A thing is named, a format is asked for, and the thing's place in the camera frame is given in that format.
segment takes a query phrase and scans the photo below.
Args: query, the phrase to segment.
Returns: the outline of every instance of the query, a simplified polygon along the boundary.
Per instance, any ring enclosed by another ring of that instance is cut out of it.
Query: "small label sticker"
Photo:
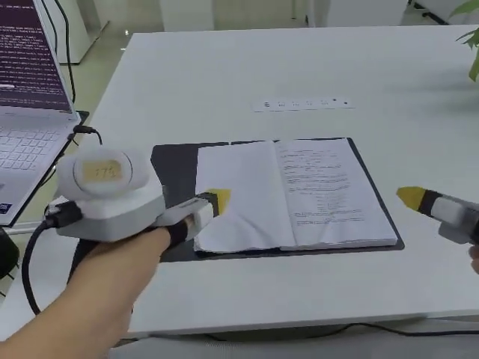
[[[0,203],[0,215],[6,215],[10,207],[12,207],[10,203]]]
[[[85,183],[111,182],[122,178],[121,164],[114,159],[83,162],[83,181]]]

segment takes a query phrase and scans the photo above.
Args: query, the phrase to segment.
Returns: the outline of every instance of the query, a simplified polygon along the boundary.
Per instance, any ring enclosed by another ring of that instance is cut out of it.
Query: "green leaf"
[[[478,53],[476,54],[476,59],[474,60],[474,63],[472,64],[471,70],[469,71],[469,78],[476,82],[476,79],[479,76],[479,49]]]
[[[464,4],[459,5],[454,9],[449,17],[458,15],[460,13],[471,13],[479,8],[479,0],[468,0]]]
[[[464,34],[464,35],[461,36],[461,37],[458,37],[458,38],[456,39],[456,41],[462,40],[464,37],[469,36],[469,35],[472,35],[472,34],[475,33],[477,30],[479,30],[479,28],[476,29],[476,30],[470,31],[470,32],[468,32],[467,34]]]
[[[478,47],[479,45],[479,31],[475,31],[474,35],[472,35],[467,41],[463,43],[467,43],[471,49],[474,47]]]

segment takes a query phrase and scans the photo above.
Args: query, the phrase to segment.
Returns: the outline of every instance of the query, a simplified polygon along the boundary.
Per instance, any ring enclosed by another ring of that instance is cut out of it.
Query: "open book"
[[[195,250],[389,246],[398,237],[346,138],[261,141],[198,152],[196,192],[231,189]]]

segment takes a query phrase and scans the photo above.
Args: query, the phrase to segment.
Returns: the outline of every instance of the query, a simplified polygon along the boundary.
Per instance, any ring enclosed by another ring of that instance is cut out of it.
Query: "laptop screen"
[[[0,0],[0,106],[71,111],[34,0]]]

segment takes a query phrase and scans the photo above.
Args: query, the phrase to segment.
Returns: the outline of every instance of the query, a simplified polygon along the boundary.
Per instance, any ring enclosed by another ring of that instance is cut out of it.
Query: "black folder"
[[[339,138],[315,138],[316,141],[333,140]],[[362,166],[367,178],[377,196],[380,206],[384,211],[389,223],[394,229],[398,241],[396,245],[385,247],[366,247],[366,248],[345,248],[345,249],[320,249],[306,251],[281,251],[279,248],[273,248],[260,251],[243,251],[234,254],[212,254],[210,252],[195,252],[193,250],[193,241],[185,242],[162,256],[162,262],[188,262],[193,260],[230,260],[240,258],[255,257],[285,257],[285,256],[304,256],[331,253],[352,253],[352,252],[373,252],[373,251],[400,251],[404,249],[404,242],[397,231],[394,222],[382,200],[373,179],[371,178],[364,161],[359,154],[351,138],[347,139],[350,143],[359,164]],[[233,142],[232,144],[245,144],[251,141]],[[166,207],[172,207],[188,200],[195,195],[196,187],[196,169],[198,166],[198,151],[202,147],[227,146],[228,142],[216,142],[205,144],[163,144],[155,146],[151,155],[151,163],[163,185]]]

